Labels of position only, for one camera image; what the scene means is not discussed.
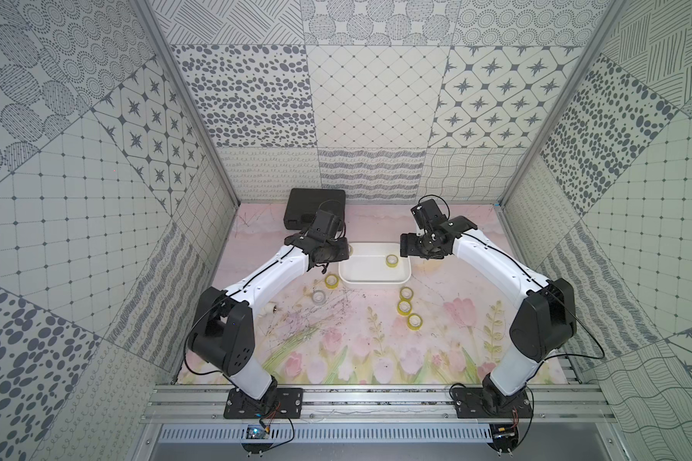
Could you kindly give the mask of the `yellow tape roll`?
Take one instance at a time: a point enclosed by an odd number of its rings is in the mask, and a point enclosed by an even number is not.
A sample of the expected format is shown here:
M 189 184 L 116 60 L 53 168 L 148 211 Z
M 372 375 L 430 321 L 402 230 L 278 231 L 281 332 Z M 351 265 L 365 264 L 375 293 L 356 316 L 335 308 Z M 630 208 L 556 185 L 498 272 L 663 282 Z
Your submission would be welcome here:
M 413 290 L 407 286 L 400 289 L 400 298 L 404 301 L 410 301 L 414 296 Z
M 397 312 L 401 316 L 408 317 L 413 312 L 413 305 L 409 300 L 401 299 L 397 304 Z
M 411 313 L 407 317 L 407 325 L 410 330 L 417 332 L 417 330 L 420 330 L 423 327 L 424 321 L 419 314 Z
M 399 264 L 399 257 L 397 255 L 387 255 L 386 256 L 386 266 L 389 268 L 396 268 Z
M 328 274 L 326 278 L 324 278 L 324 284 L 329 289 L 336 289 L 339 285 L 339 278 L 335 274 Z

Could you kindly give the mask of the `white plastic storage box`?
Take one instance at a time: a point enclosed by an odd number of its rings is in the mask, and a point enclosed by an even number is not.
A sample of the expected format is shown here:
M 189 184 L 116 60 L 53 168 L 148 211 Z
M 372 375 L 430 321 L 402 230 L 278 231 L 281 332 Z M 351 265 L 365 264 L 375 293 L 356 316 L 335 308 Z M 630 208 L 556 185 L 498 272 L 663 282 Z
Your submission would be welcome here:
M 410 279 L 411 261 L 400 257 L 400 245 L 390 242 L 350 243 L 349 259 L 338 263 L 338 276 L 357 287 L 388 287 L 406 284 Z M 397 255 L 396 268 L 386 266 L 386 256 Z

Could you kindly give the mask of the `yellow tape roll top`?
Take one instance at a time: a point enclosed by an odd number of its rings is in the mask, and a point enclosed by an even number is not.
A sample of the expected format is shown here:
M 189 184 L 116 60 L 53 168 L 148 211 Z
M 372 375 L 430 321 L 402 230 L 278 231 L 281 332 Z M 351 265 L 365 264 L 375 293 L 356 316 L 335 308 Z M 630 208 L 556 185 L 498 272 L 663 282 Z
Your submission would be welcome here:
M 410 301 L 414 296 L 413 290 L 407 286 L 400 289 L 400 298 L 404 301 Z

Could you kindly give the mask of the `yellow tape roll bottom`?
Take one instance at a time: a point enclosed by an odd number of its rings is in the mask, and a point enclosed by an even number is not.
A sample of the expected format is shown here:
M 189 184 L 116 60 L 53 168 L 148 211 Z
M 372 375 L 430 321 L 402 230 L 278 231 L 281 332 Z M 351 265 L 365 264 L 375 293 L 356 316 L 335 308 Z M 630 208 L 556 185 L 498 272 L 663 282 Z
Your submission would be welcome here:
M 419 314 L 411 313 L 407 317 L 407 325 L 410 330 L 417 332 L 417 330 L 420 330 L 423 327 L 424 321 Z

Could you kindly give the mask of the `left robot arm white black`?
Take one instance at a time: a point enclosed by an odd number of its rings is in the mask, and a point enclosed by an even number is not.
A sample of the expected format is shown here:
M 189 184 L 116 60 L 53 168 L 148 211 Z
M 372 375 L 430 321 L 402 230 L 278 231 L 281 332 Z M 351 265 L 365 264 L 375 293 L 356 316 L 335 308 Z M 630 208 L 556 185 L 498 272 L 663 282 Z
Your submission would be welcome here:
M 309 270 L 326 269 L 348 257 L 345 236 L 316 230 L 292 234 L 253 274 L 201 294 L 186 349 L 215 367 L 259 411 L 269 411 L 276 405 L 278 384 L 254 357 L 256 318 L 272 298 Z

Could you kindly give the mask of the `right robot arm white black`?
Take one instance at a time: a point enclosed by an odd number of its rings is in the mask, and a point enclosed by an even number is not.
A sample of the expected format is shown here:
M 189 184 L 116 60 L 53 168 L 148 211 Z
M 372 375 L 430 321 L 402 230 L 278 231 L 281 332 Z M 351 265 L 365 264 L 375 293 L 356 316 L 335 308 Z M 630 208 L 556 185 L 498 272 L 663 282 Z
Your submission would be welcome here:
M 421 259 L 453 255 L 483 273 L 515 304 L 509 326 L 511 346 L 482 380 L 481 402 L 489 415 L 499 415 L 524 403 L 529 381 L 577 332 L 571 284 L 534 272 L 496 247 L 480 230 L 402 234 L 400 255 Z

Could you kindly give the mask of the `grey clear tape roll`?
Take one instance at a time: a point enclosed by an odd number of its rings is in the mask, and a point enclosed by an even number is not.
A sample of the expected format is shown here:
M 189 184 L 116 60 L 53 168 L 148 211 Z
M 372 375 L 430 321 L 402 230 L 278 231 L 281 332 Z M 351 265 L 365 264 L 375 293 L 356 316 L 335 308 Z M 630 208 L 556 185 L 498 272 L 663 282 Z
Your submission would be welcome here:
M 324 305 L 326 303 L 328 297 L 326 293 L 322 290 L 314 290 L 313 293 L 311 294 L 311 300 L 315 305 Z

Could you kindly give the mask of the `black plastic tool case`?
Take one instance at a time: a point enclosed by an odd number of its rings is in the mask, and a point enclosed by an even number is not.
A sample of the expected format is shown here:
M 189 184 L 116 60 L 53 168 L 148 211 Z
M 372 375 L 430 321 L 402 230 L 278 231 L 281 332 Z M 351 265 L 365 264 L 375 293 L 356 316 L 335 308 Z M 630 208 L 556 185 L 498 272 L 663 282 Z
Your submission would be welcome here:
M 342 189 L 292 188 L 284 211 L 284 227 L 301 231 L 315 219 L 319 209 L 345 218 L 346 192 Z

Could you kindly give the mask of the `left green circuit board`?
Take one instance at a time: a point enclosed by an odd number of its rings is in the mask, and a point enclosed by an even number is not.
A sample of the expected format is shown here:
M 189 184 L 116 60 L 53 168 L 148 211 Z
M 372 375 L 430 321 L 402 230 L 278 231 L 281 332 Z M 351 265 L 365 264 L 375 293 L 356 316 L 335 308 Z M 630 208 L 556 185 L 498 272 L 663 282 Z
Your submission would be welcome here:
M 262 455 L 273 446 L 273 442 L 267 428 L 261 425 L 248 425 L 241 446 L 248 455 Z

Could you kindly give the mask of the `right black controller board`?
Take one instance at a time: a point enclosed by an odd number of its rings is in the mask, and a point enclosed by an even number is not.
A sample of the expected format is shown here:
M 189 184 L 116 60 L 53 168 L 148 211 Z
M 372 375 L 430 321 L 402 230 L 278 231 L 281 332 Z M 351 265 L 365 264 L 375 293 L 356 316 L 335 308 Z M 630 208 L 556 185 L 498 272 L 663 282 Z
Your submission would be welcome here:
M 487 443 L 499 455 L 512 455 L 520 442 L 517 426 L 491 424 L 490 441 Z

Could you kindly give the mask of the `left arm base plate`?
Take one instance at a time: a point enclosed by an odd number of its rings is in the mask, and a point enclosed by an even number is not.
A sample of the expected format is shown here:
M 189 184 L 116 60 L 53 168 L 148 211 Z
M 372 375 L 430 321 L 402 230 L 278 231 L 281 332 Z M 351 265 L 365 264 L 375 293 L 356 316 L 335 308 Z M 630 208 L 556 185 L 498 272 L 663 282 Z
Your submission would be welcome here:
M 301 417 L 304 389 L 277 387 L 269 389 L 256 400 L 240 389 L 231 390 L 226 401 L 226 420 L 290 419 Z

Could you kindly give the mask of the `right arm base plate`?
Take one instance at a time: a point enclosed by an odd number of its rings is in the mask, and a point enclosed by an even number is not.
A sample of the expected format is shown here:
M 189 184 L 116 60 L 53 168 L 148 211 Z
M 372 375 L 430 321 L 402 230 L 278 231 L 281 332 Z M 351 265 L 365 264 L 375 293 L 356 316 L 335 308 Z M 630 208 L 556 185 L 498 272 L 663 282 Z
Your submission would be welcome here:
M 449 396 L 459 419 L 530 419 L 534 415 L 526 391 L 505 396 L 493 389 L 453 385 Z

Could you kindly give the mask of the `aluminium mounting rail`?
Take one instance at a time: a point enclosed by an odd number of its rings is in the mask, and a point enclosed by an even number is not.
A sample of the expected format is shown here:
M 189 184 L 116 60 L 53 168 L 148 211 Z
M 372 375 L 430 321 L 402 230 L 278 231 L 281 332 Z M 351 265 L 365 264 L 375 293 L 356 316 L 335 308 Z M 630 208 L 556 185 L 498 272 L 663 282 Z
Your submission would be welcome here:
M 467 420 L 483 423 L 613 422 L 607 399 L 596 385 L 540 385 L 527 391 L 530 419 L 459 419 L 447 385 L 304 385 L 296 423 L 418 423 Z M 151 423 L 223 422 L 230 386 L 160 385 L 152 391 L 140 420 Z

